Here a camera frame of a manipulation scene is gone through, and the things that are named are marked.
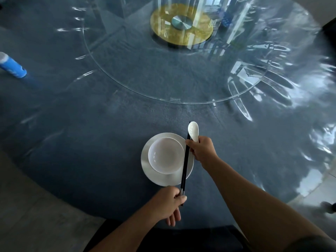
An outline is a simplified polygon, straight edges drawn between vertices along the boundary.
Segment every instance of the hand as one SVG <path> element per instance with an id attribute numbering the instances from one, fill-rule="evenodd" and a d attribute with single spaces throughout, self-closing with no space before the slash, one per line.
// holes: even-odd
<path id="1" fill-rule="evenodd" d="M 167 225 L 175 226 L 175 221 L 181 220 L 179 206 L 187 200 L 187 196 L 179 196 L 180 190 L 175 186 L 160 189 L 144 208 L 152 212 L 158 222 L 166 218 Z"/>
<path id="2" fill-rule="evenodd" d="M 200 161 L 204 167 L 204 163 L 212 157 L 218 157 L 213 146 L 212 140 L 206 136 L 198 136 L 197 141 L 185 140 L 185 143 L 190 147 L 190 151 L 195 156 L 197 161 Z"/>

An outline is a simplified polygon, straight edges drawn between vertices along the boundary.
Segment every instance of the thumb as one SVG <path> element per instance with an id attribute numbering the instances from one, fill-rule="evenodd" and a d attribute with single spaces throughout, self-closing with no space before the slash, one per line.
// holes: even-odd
<path id="1" fill-rule="evenodd" d="M 199 144 L 193 140 L 185 140 L 185 143 L 192 149 L 195 149 L 195 147 L 197 147 L 197 145 Z"/>
<path id="2" fill-rule="evenodd" d="M 182 195 L 175 198 L 176 207 L 180 206 L 182 203 L 185 203 L 187 196 Z"/>

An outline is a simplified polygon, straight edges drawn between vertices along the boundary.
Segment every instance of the gold disc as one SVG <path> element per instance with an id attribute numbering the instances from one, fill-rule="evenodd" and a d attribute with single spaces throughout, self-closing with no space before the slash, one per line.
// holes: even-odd
<path id="1" fill-rule="evenodd" d="M 178 30 L 171 20 L 177 15 L 191 19 L 192 27 L 187 30 Z M 166 42 L 192 46 L 206 41 L 213 33 L 211 19 L 203 11 L 197 11 L 197 7 L 174 3 L 171 6 L 164 5 L 156 9 L 150 17 L 150 26 L 154 33 Z"/>

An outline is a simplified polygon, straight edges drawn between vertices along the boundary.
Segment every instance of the blue bottle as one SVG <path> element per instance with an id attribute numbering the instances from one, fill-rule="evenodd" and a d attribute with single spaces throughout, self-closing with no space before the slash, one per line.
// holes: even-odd
<path id="1" fill-rule="evenodd" d="M 0 52 L 0 67 L 16 78 L 23 78 L 27 71 L 7 54 Z"/>

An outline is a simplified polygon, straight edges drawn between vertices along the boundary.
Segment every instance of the white spoon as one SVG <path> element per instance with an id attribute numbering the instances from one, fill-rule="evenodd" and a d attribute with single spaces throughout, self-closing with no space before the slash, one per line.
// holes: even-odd
<path id="1" fill-rule="evenodd" d="M 198 124 L 196 122 L 190 122 L 188 125 L 188 133 L 193 141 L 199 142 L 198 141 Z"/>

